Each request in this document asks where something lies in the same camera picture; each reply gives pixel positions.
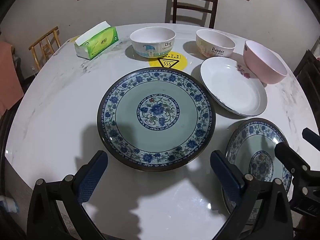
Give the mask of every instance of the yellow wooden chair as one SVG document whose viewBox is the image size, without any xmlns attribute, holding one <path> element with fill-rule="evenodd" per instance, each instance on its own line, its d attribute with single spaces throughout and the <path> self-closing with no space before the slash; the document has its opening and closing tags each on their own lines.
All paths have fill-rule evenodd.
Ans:
<svg viewBox="0 0 320 240">
<path fill-rule="evenodd" d="M 41 38 L 39 38 L 36 42 L 34 42 L 30 47 L 29 50 L 31 50 L 33 58 L 35 60 L 36 66 L 38 68 L 38 70 L 41 70 L 42 66 L 40 66 L 37 54 L 36 54 L 36 50 L 35 50 L 35 46 L 39 43 L 40 48 L 41 48 L 41 52 L 44 58 L 44 61 L 47 62 L 49 59 L 49 55 L 53 55 L 54 54 L 54 50 L 52 48 L 52 44 L 49 41 L 49 35 L 53 33 L 53 38 L 55 39 L 58 48 L 60 48 L 60 41 L 59 41 L 59 37 L 58 37 L 58 26 L 54 27 L 51 31 L 47 32 L 45 35 L 43 35 Z"/>
</svg>

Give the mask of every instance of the blue and white plate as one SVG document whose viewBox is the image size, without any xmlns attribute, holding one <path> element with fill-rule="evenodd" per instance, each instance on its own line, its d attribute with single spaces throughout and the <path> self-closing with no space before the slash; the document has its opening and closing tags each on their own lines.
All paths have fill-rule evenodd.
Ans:
<svg viewBox="0 0 320 240">
<path fill-rule="evenodd" d="M 154 67 L 114 83 L 97 119 L 108 151 L 143 171 L 171 170 L 193 160 L 209 143 L 215 122 L 212 99 L 197 80 Z"/>
<path fill-rule="evenodd" d="M 226 150 L 226 158 L 235 164 L 243 174 L 252 174 L 262 181 L 282 180 L 289 192 L 292 175 L 275 157 L 275 147 L 279 142 L 288 144 L 282 132 L 272 122 L 262 118 L 252 118 L 243 122 L 232 134 Z M 223 198 L 231 213 L 235 203 Z M 252 225 L 257 217 L 261 200 L 257 200 L 247 222 Z"/>
</svg>

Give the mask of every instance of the white marble tabletop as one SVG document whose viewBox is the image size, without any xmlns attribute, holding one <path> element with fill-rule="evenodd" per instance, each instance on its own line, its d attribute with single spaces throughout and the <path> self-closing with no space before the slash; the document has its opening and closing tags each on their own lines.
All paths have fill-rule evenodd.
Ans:
<svg viewBox="0 0 320 240">
<path fill-rule="evenodd" d="M 201 27 L 119 26 L 119 42 L 91 61 L 77 57 L 73 42 L 66 42 L 29 87 L 9 133 L 6 158 L 31 188 L 39 178 L 51 182 L 75 174 L 97 150 L 106 151 L 97 130 L 100 101 L 120 77 L 149 67 L 147 59 L 134 53 L 129 36 L 137 29 L 156 25 L 176 32 L 173 51 L 187 58 L 184 71 L 200 80 L 199 67 L 205 58 L 196 48 L 195 36 Z M 232 58 L 243 63 L 245 39 L 226 34 L 236 43 Z M 301 135 L 305 127 L 318 133 L 316 122 L 298 81 L 287 70 L 284 80 L 266 86 L 268 106 L 259 117 L 277 125 L 311 169 L 320 170 L 320 154 Z M 108 167 L 90 201 L 84 204 L 101 232 L 127 240 L 214 237 L 229 215 L 209 156 L 216 149 L 225 151 L 231 134 L 242 122 L 218 104 L 214 108 L 217 121 L 209 145 L 183 167 L 143 172 L 108 154 Z"/>
</svg>

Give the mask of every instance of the white bowl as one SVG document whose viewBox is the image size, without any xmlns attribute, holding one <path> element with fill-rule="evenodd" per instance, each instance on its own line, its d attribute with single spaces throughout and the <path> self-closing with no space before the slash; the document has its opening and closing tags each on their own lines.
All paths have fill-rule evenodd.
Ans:
<svg viewBox="0 0 320 240">
<path fill-rule="evenodd" d="M 196 44 L 206 57 L 230 57 L 236 44 L 228 36 L 215 30 L 198 30 Z"/>
<path fill-rule="evenodd" d="M 157 58 L 168 54 L 176 33 L 164 27 L 146 27 L 131 33 L 130 40 L 136 53 L 142 57 Z"/>
</svg>

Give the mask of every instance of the warning triangle symbol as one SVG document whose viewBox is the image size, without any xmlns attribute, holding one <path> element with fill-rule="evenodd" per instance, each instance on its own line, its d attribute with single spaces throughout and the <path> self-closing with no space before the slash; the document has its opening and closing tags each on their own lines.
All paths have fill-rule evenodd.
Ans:
<svg viewBox="0 0 320 240">
<path fill-rule="evenodd" d="M 158 58 L 158 61 L 162 67 L 172 68 L 176 65 L 180 60 L 178 59 L 166 59 L 166 58 Z"/>
</svg>

